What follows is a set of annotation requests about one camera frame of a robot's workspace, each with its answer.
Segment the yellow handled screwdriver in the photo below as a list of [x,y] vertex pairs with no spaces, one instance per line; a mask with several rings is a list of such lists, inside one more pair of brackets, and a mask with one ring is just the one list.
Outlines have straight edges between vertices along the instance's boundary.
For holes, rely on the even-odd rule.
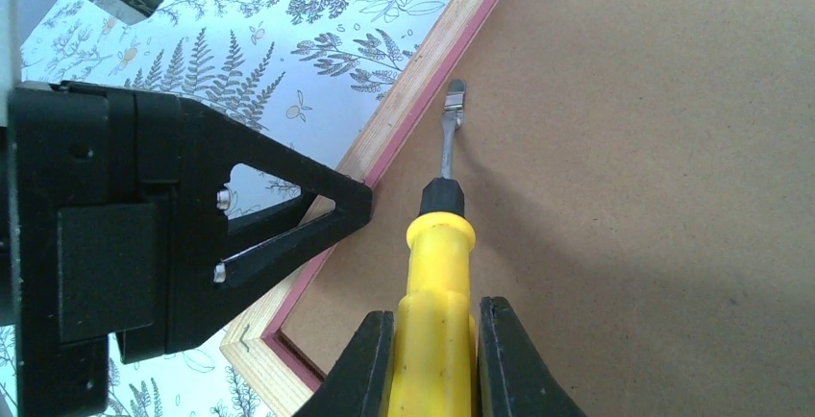
[[422,191],[407,227],[407,290],[398,305],[385,416],[471,416],[475,410],[475,321],[470,254],[476,243],[453,177],[463,107],[441,115],[440,173]]

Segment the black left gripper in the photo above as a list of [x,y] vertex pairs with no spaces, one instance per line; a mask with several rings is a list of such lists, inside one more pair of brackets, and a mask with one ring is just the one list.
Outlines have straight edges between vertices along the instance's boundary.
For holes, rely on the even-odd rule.
[[112,87],[16,89],[8,180],[17,412],[103,410],[109,341],[126,363],[167,343],[181,104]]

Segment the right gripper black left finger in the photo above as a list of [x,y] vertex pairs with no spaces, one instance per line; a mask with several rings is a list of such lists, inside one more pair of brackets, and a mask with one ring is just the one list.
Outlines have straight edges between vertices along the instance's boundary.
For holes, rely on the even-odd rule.
[[395,333],[391,311],[368,313],[331,372],[296,417],[376,417],[386,414]]

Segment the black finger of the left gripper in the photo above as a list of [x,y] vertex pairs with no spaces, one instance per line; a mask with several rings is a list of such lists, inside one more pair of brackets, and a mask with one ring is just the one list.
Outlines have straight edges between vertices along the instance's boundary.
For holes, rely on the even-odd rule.
[[[197,101],[179,101],[181,173],[173,199],[171,350],[193,349],[311,258],[370,222],[372,189]],[[234,219],[217,195],[235,166],[299,187]]]

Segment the pink wooden photo frame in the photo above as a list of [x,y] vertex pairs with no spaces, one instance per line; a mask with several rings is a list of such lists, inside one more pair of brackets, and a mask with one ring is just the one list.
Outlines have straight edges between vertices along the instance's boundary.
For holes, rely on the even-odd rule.
[[813,414],[814,0],[455,0],[342,163],[371,224],[222,343],[272,411],[403,296],[447,77],[473,294],[585,412]]

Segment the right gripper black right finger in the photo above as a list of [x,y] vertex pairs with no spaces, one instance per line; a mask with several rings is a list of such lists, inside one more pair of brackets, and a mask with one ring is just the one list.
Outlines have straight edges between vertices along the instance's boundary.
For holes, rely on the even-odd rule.
[[580,416],[505,297],[480,302],[479,416]]

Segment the floral patterned table mat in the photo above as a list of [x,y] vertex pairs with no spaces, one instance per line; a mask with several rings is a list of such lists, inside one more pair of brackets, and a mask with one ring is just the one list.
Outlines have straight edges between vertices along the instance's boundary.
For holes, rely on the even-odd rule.
[[[18,88],[112,87],[191,99],[370,188],[402,148],[497,0],[163,0],[147,18],[59,0],[21,48]],[[17,412],[8,125],[1,131],[1,399]],[[115,338],[106,407],[86,416],[285,416],[309,396],[271,347],[288,302],[330,254],[311,258],[200,346],[167,343],[126,363]],[[298,196],[234,167],[217,195],[230,219]]]

